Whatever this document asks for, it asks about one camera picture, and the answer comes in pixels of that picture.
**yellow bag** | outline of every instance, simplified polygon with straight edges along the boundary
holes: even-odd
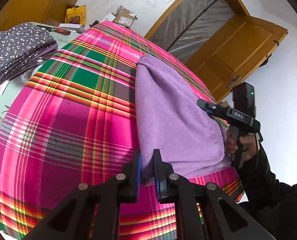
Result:
[[[86,14],[87,14],[86,5],[83,5],[83,6],[74,5],[72,8],[68,8],[66,10],[65,23],[81,24],[85,26]]]

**checkered blanket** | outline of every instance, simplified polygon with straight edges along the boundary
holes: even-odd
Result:
[[[136,63],[144,54],[214,101],[182,63],[138,34],[110,22],[90,28],[43,65],[2,122],[0,230],[23,238],[80,183],[103,183],[132,160],[139,148]],[[232,167],[190,181],[214,182],[235,198],[242,192]],[[160,205],[154,186],[141,186],[137,204],[121,205],[120,236],[175,239],[174,205]]]

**metal screw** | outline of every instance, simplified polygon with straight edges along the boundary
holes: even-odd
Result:
[[[88,185],[86,183],[81,183],[79,185],[79,190],[86,190],[88,188]]]
[[[217,186],[215,183],[208,183],[206,185],[206,187],[209,189],[209,190],[216,190]]]
[[[119,173],[116,175],[116,179],[124,180],[127,176],[124,173]]]
[[[177,179],[179,178],[179,175],[176,174],[176,173],[172,173],[172,174],[170,174],[169,178],[170,178],[171,180],[177,180]]]

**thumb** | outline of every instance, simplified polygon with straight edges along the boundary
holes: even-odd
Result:
[[[254,135],[241,136],[239,141],[243,145],[254,144],[255,143]]]

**plastic sheet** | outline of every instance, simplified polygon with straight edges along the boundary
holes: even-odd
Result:
[[[186,63],[233,16],[234,12],[225,0],[217,0],[174,43],[169,53]]]
[[[184,0],[162,23],[150,41],[162,49],[168,47],[214,0]]]

